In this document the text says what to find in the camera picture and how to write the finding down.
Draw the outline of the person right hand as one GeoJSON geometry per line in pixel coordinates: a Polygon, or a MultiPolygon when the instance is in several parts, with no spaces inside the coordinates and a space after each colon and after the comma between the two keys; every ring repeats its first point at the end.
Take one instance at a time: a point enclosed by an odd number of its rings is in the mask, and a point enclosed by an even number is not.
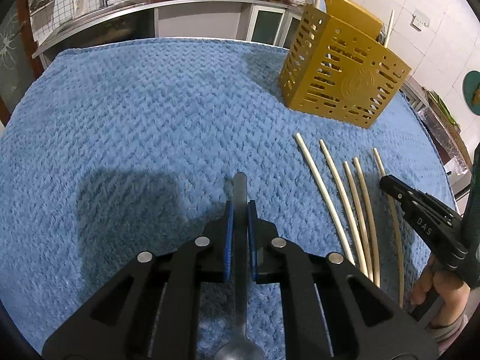
{"type": "Polygon", "coordinates": [[[450,271],[434,271],[435,260],[431,254],[412,287],[409,303],[419,306],[424,303],[428,291],[434,289],[437,292],[443,300],[443,306],[430,322],[429,329],[439,345],[448,347],[469,322],[465,309],[470,298],[470,287],[450,271]]]}

